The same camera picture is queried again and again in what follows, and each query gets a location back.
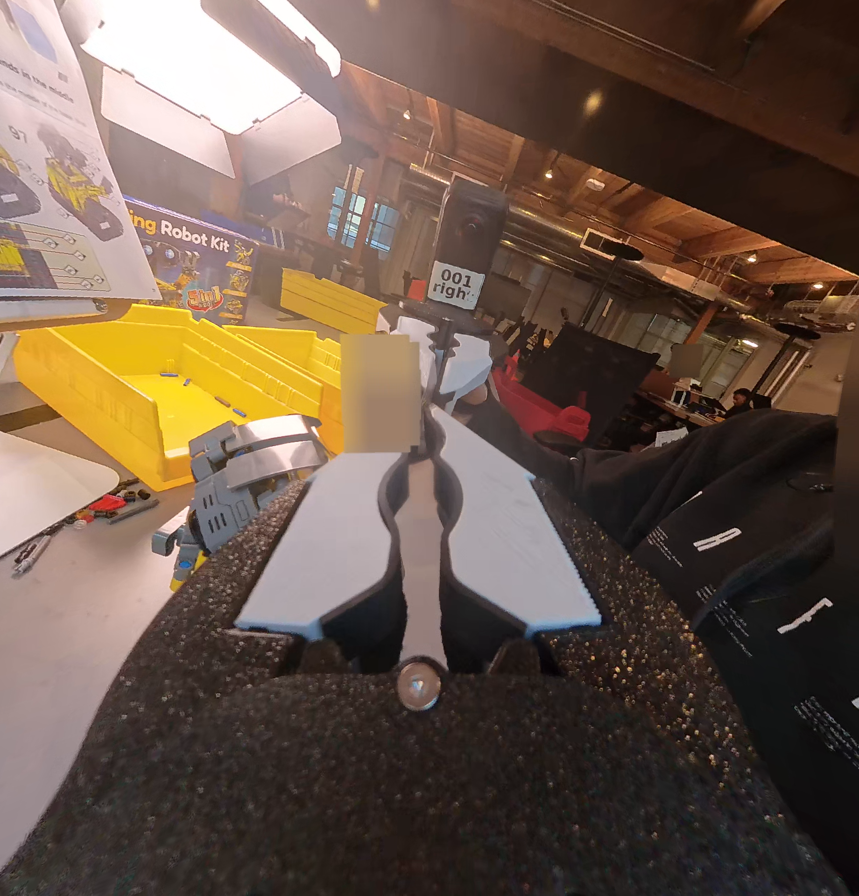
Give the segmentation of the person's right forearm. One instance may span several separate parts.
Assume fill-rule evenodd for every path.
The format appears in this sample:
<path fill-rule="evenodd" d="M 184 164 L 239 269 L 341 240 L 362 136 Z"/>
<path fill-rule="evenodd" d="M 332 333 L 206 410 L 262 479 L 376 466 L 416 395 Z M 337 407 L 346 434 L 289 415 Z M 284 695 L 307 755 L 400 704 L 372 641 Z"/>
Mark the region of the person's right forearm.
<path fill-rule="evenodd" d="M 542 447 L 492 398 L 472 409 L 466 426 L 625 549 L 707 487 L 729 487 L 729 498 L 745 507 L 766 476 L 784 480 L 824 457 L 831 472 L 838 437 L 835 417 L 755 409 L 636 454 L 585 447 L 568 458 Z"/>

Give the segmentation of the blue printed cardboard box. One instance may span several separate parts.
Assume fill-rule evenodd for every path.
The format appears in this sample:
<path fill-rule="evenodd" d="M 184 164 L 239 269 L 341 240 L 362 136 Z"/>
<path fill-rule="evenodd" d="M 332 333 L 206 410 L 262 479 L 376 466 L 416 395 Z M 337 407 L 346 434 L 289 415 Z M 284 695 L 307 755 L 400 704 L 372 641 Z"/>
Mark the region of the blue printed cardboard box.
<path fill-rule="evenodd" d="M 143 303 L 188 311 L 218 326 L 242 325 L 257 242 L 131 197 L 125 204 L 161 296 Z"/>

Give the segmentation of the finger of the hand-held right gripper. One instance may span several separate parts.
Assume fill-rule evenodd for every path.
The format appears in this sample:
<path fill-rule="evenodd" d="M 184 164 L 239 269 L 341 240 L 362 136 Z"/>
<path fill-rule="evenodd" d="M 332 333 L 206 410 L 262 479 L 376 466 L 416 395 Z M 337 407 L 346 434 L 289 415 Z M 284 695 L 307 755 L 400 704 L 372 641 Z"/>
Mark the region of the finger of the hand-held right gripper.
<path fill-rule="evenodd" d="M 486 382 L 491 366 L 490 342 L 468 334 L 456 334 L 442 370 L 442 409 L 451 414 L 460 398 Z"/>
<path fill-rule="evenodd" d="M 392 334 L 405 335 L 418 346 L 418 361 L 423 394 L 432 394 L 437 384 L 438 354 L 435 346 L 437 325 L 434 322 L 401 315 Z"/>

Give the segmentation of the black background office chair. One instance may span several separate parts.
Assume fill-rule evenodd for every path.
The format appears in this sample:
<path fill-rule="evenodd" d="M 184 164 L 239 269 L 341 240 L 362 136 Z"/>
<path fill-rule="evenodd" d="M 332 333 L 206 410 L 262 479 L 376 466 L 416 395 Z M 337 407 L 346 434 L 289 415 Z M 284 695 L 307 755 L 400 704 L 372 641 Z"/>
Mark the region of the black background office chair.
<path fill-rule="evenodd" d="M 626 452 L 637 426 L 623 420 L 626 406 L 660 357 L 564 323 L 550 346 L 526 370 L 522 384 L 559 408 L 579 407 L 590 417 L 584 445 Z"/>

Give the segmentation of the sticker sheet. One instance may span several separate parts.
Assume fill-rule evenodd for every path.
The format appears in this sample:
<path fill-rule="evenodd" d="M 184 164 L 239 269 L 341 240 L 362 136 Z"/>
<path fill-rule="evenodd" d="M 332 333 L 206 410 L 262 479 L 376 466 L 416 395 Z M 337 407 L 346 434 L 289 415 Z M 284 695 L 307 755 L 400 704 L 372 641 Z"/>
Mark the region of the sticker sheet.
<path fill-rule="evenodd" d="M 41 127 L 96 131 L 77 54 L 55 2 L 0 1 L 0 133 L 35 141 Z"/>

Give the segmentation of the grey robot model head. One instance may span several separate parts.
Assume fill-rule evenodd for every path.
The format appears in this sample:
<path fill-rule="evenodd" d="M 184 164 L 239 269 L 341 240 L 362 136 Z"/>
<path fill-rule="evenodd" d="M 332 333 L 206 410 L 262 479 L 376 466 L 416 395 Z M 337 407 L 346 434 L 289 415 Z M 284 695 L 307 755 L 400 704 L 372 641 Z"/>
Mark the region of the grey robot model head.
<path fill-rule="evenodd" d="M 189 520 L 211 554 L 294 482 L 328 461 L 321 421 L 301 414 L 235 424 L 227 421 L 189 442 L 196 483 Z"/>

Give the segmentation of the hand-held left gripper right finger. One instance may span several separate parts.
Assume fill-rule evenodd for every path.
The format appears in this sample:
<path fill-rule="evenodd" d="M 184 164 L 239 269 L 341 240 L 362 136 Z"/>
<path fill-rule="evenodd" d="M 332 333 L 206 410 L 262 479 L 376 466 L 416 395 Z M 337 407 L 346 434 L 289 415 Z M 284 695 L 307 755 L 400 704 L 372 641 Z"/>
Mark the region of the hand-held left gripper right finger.
<path fill-rule="evenodd" d="M 603 612 L 535 477 L 436 406 L 426 413 L 443 524 L 440 634 L 448 668 L 488 668 L 513 640 L 598 628 Z"/>

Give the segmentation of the scattered small brick pieces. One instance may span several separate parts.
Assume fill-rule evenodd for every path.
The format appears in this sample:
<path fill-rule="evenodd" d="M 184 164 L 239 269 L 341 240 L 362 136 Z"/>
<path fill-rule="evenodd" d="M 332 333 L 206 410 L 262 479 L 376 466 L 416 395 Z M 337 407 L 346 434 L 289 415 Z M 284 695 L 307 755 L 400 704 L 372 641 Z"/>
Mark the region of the scattered small brick pieces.
<path fill-rule="evenodd" d="M 10 576 L 14 579 L 28 574 L 37 565 L 55 537 L 65 530 L 82 531 L 95 521 L 114 524 L 159 506 L 159 500 L 148 489 L 134 488 L 137 478 L 122 480 L 118 486 L 98 500 L 57 521 L 32 538 L 0 555 L 0 563 L 11 561 Z"/>

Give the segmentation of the person in black hoodie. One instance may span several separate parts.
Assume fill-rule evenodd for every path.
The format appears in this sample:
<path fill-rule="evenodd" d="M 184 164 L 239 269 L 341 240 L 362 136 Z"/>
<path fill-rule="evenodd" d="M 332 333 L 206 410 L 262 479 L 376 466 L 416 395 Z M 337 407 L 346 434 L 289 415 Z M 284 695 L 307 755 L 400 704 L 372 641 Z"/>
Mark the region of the person in black hoodie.
<path fill-rule="evenodd" d="M 836 563 L 827 458 L 717 484 L 632 548 L 712 654 L 784 801 L 859 892 L 859 573 Z"/>

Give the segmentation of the white studio light panel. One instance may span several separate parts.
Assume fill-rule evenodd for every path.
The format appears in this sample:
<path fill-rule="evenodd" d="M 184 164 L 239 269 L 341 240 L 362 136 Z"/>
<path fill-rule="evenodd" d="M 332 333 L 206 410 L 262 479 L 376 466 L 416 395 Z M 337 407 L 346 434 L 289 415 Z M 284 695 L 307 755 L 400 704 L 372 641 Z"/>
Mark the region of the white studio light panel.
<path fill-rule="evenodd" d="M 112 126 L 248 185 L 339 147 L 332 111 L 193 1 L 57 2 Z"/>

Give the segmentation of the wooden background desk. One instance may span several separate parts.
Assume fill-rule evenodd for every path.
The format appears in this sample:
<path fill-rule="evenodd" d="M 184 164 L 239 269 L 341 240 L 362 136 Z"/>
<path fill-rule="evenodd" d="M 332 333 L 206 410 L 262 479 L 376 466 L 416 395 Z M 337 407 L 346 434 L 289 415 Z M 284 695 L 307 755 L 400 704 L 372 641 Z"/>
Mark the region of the wooden background desk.
<path fill-rule="evenodd" d="M 677 405 L 658 395 L 643 390 L 637 390 L 635 392 L 635 397 L 653 405 L 659 409 L 661 413 L 668 415 L 671 419 L 681 421 L 681 425 L 689 428 L 712 427 L 725 421 L 725 419 L 721 417 L 712 417 L 707 414 L 698 413 L 691 410 L 690 407 Z"/>

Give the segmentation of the white book stand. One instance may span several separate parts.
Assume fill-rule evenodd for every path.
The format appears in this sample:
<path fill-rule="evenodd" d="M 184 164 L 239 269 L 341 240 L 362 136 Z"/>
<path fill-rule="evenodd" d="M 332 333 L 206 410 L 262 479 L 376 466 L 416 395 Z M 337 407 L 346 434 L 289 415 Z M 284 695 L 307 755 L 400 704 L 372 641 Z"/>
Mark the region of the white book stand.
<path fill-rule="evenodd" d="M 121 319 L 130 299 L 0 299 L 0 379 L 23 330 Z M 111 468 L 0 431 L 0 557 L 120 481 Z"/>

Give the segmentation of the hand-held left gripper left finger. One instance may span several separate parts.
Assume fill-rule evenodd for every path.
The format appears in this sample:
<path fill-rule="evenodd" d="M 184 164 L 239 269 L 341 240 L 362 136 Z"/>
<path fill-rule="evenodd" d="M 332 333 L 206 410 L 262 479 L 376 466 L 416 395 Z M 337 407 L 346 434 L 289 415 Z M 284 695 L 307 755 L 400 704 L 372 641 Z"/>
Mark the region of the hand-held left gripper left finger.
<path fill-rule="evenodd" d="M 241 631 L 328 639 L 357 666 L 395 666 L 407 622 L 395 514 L 406 454 L 341 454 L 308 482 L 235 620 Z"/>

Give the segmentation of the grid pane window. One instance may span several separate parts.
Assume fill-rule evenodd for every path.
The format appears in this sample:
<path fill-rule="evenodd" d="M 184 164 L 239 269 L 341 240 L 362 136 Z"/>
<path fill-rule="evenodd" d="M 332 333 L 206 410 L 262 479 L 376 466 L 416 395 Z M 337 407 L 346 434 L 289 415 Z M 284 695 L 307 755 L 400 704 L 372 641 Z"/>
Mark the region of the grid pane window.
<path fill-rule="evenodd" d="M 339 223 L 343 213 L 346 190 L 343 186 L 334 187 L 331 208 L 327 221 L 327 235 L 336 239 Z M 349 206 L 343 224 L 342 245 L 351 249 L 355 246 L 361 221 L 367 219 L 367 200 L 365 196 L 352 193 L 349 198 Z M 398 229 L 400 212 L 390 205 L 376 202 L 369 216 L 369 224 L 366 232 L 366 244 L 369 248 L 376 249 L 381 260 L 388 258 Z"/>

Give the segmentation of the robot model instruction booklet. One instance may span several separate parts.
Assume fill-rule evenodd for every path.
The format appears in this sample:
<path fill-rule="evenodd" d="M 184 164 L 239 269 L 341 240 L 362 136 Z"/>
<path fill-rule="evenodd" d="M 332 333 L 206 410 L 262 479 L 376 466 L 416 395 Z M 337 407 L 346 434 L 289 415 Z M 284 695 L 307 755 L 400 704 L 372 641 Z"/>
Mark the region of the robot model instruction booklet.
<path fill-rule="evenodd" d="M 0 297 L 158 297 L 85 133 L 0 93 Z"/>

